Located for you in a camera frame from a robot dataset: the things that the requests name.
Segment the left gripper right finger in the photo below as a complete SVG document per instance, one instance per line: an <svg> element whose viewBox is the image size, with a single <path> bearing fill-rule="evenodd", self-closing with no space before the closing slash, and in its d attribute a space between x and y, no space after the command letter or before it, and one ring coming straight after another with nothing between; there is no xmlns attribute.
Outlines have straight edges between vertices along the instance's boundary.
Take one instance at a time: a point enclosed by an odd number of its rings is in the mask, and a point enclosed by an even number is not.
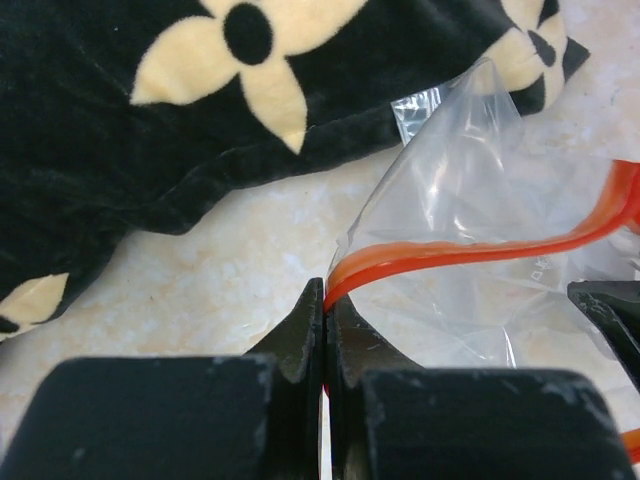
<svg viewBox="0 0 640 480"><path fill-rule="evenodd" d="M631 479L604 398L557 369L425 368L339 300L325 317L336 479Z"/></svg>

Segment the clear zip top bag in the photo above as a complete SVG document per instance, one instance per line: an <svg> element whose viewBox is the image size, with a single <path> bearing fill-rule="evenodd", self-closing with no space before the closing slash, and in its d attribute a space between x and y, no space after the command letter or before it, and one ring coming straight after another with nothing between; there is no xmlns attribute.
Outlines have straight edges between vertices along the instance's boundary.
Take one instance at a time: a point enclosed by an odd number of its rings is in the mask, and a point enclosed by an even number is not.
<svg viewBox="0 0 640 480"><path fill-rule="evenodd" d="M639 165L525 143L495 64L393 104L404 144L339 243L324 307L349 298L426 367L559 368L592 380L639 456L639 382L569 300L639 280Z"/></svg>

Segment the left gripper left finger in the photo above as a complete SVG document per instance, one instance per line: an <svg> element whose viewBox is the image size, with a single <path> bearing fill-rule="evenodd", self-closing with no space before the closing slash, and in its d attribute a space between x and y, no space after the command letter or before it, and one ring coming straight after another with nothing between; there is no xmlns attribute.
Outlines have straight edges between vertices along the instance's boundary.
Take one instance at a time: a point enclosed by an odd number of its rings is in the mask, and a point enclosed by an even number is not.
<svg viewBox="0 0 640 480"><path fill-rule="evenodd" d="M85 357L40 383L5 479L316 479L323 282L239 356Z"/></svg>

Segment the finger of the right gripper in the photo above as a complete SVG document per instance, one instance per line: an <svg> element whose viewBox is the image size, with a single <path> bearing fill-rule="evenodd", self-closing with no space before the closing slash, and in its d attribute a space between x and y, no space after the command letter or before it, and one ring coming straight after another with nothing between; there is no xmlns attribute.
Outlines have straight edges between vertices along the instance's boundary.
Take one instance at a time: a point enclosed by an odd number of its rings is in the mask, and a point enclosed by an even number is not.
<svg viewBox="0 0 640 480"><path fill-rule="evenodd" d="M601 332L625 370L639 369L639 281L572 282L569 300Z"/></svg>

